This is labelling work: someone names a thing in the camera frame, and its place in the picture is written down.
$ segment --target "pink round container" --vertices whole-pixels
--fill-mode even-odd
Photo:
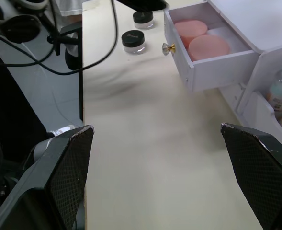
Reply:
[[[175,27],[186,49],[194,38],[205,35],[208,31],[207,25],[198,20],[178,22],[175,23]]]
[[[192,61],[229,54],[230,47],[219,36],[203,35],[190,42],[188,53]]]

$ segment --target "label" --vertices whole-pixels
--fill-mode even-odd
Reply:
[[[282,118],[282,98],[270,92],[267,94],[267,100],[275,111],[275,117]]]

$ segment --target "gray floor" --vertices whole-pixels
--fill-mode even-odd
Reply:
[[[37,59],[44,57],[51,48],[46,41],[47,31],[43,29],[33,41],[17,46],[31,51]],[[64,60],[65,47],[61,55],[55,53],[45,61],[51,69],[59,72],[70,71]],[[27,56],[0,41],[0,57],[5,63],[32,62]],[[78,75],[59,76],[36,65],[31,67],[9,68],[27,100],[48,131],[56,130],[69,124],[82,126],[79,119]]]

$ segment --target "drawer knob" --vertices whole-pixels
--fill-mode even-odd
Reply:
[[[172,52],[172,53],[176,52],[175,44],[172,44],[171,46],[169,46],[168,44],[163,43],[163,45],[162,45],[162,53],[164,54],[164,56],[166,56],[170,52]]]

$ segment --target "small cosmetic jar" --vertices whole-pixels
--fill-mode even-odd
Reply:
[[[141,54],[145,49],[145,36],[142,31],[130,30],[122,35],[124,50],[130,54]]]
[[[149,29],[154,25],[154,15],[149,12],[135,12],[133,14],[133,21],[137,29]]]

